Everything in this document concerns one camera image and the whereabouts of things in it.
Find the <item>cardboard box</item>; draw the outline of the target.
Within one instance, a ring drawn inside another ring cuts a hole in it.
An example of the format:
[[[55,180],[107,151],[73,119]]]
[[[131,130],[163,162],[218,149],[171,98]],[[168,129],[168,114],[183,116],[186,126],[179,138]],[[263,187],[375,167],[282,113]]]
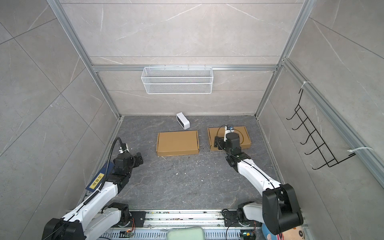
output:
[[[249,149],[251,147],[251,139],[249,137],[248,131],[244,126],[234,127],[234,132],[237,133],[240,137],[240,146],[242,149]],[[215,137],[223,138],[225,134],[225,128],[208,128],[208,135],[210,141],[210,150],[218,151],[218,145],[215,143]]]

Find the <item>cardboard sheet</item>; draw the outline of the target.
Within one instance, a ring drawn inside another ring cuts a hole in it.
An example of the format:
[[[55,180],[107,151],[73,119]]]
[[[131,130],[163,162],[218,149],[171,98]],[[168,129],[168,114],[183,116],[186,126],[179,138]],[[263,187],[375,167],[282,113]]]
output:
[[[200,152],[198,131],[158,133],[156,152],[159,157],[197,155]]]

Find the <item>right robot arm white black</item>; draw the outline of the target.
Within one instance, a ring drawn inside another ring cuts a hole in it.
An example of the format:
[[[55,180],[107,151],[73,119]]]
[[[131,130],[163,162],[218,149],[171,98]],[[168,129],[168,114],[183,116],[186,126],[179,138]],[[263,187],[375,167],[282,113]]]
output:
[[[256,221],[264,224],[273,235],[279,235],[304,223],[294,188],[281,184],[262,171],[242,151],[240,136],[234,132],[215,137],[214,146],[226,152],[226,161],[244,176],[262,195],[262,203],[246,202],[238,206],[238,222]]]

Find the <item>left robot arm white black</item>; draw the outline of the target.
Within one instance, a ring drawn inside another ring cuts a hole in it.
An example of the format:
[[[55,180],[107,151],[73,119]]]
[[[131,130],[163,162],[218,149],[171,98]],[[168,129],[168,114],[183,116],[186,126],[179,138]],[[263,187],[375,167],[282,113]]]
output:
[[[133,168],[143,164],[141,153],[121,152],[90,184],[93,191],[82,203],[44,227],[43,240],[96,240],[108,229],[133,223],[127,204],[111,200],[128,184]]]

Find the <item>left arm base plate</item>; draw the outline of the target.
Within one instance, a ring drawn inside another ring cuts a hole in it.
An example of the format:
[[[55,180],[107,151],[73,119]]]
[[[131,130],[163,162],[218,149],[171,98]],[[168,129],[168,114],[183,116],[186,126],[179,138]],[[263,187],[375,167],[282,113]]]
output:
[[[123,212],[121,221],[118,223],[120,228],[131,228],[135,224],[136,228],[142,228],[146,219],[145,211]]]

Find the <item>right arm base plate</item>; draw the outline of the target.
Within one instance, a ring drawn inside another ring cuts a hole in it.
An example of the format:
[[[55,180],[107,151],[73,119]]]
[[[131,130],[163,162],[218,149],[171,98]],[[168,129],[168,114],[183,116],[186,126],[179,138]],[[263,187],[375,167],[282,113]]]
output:
[[[237,211],[230,211],[228,209],[223,209],[221,214],[224,219],[226,227],[261,227],[262,224],[255,221],[240,221],[238,218]]]

